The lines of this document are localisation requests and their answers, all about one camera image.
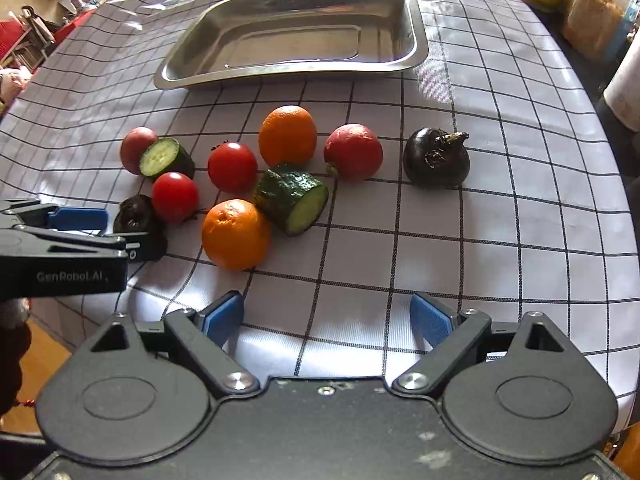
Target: orange fruit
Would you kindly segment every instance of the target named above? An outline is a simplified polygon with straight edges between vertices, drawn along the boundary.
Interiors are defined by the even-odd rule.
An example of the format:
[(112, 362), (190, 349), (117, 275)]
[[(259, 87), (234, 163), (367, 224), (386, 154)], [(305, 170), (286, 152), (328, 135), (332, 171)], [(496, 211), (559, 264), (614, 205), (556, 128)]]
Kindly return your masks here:
[(265, 118), (258, 134), (260, 154), (270, 168), (288, 162), (303, 168), (314, 156), (318, 130), (299, 106), (281, 106)]
[(202, 247), (217, 266), (229, 270), (249, 269), (267, 253), (271, 227), (250, 202), (221, 202), (207, 213), (202, 224)]

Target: white tablecloth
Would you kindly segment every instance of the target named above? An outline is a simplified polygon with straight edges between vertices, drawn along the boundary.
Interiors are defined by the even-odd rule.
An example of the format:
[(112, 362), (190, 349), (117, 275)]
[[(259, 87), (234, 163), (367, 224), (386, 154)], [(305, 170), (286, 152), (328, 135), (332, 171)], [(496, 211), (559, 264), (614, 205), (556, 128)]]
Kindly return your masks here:
[[(0, 123), (3, 196), (106, 208), (150, 182), (121, 168), (120, 139), (149, 126), (178, 137), (198, 171), (203, 213), (172, 228), (168, 255), (131, 269), (127, 290), (38, 300), (34, 316), (74, 347), (114, 310), (156, 320), (246, 294), (230, 351), (249, 370), (392, 380), (424, 352), (409, 327), (415, 290), (453, 308), (516, 321), (541, 310), (609, 381), (625, 425), (638, 376), (640, 275), (625, 193), (587, 95), (545, 27), (519, 0), (420, 0), (425, 63), (369, 80), (157, 90), (156, 67), (220, 0), (116, 0), (38, 70)], [(301, 104), (322, 136), (369, 125), (385, 161), (356, 185), (324, 176), (331, 200), (298, 238), (274, 232), (252, 272), (212, 266), (204, 212), (229, 198), (206, 161), (224, 140), (258, 153), (272, 109)], [(403, 142), (424, 126), (470, 134), (460, 190), (423, 191), (402, 173)], [(320, 137), (308, 168), (324, 175)]]

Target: tray rim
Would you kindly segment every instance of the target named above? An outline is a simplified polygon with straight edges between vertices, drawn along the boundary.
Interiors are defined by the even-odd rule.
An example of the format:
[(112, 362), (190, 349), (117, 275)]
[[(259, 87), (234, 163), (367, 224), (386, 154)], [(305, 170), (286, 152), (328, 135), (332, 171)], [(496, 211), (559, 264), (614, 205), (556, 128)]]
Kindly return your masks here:
[(238, 67), (230, 70), (207, 72), (204, 74), (191, 75), (179, 79), (168, 79), (166, 70), (169, 60), (174, 56), (176, 51), (182, 46), (185, 38), (187, 38), (193, 29), (209, 14), (213, 9), (232, 0), (222, 0), (208, 7), (204, 12), (191, 23), (189, 28), (183, 32), (181, 37), (171, 47), (169, 53), (164, 57), (154, 75), (154, 84), (156, 88), (161, 90), (171, 90), (175, 88), (184, 88), (197, 85), (200, 83), (221, 82), (230, 79), (256, 78), (267, 75), (293, 75), (305, 73), (389, 73), (407, 70), (422, 63), (429, 55), (429, 43), (427, 40), (424, 23), (422, 22), (422, 13), (418, 0), (404, 0), (404, 6), (408, 10), (412, 31), (414, 32), (414, 47), (411, 52), (400, 59), (395, 59), (383, 63), (366, 63), (349, 60), (321, 60), (321, 61), (304, 61), (306, 64), (304, 70), (296, 69), (296, 65), (300, 62), (279, 62), (267, 65), (254, 65), (249, 67)]

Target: blue gripper pad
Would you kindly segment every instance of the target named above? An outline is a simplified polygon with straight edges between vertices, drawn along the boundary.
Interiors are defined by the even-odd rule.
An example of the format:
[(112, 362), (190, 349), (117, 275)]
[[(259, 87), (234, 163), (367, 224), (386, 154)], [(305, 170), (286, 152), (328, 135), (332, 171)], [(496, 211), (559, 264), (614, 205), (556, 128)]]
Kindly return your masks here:
[(244, 317), (242, 294), (228, 293), (223, 299), (227, 296), (229, 298), (207, 314), (202, 323), (202, 333), (218, 346), (222, 346), (232, 333), (238, 330)]
[(59, 207), (49, 213), (47, 227), (58, 231), (103, 231), (108, 223), (106, 209)]
[(433, 303), (425, 297), (414, 294), (409, 304), (409, 315), (411, 317), (411, 326), (426, 339), (427, 343), (436, 348), (455, 329), (452, 321), (455, 313), (440, 305), (441, 308), (444, 307), (443, 310), (446, 309), (448, 311), (448, 316), (447, 313), (441, 311)]

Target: stainless steel baking pan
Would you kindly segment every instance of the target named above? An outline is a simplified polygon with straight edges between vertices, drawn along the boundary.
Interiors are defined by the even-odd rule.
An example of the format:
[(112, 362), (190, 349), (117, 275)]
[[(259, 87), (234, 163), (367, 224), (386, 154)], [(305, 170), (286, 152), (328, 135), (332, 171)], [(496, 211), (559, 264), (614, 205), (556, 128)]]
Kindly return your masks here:
[(224, 0), (185, 31), (158, 88), (272, 74), (392, 72), (429, 53), (417, 0)]

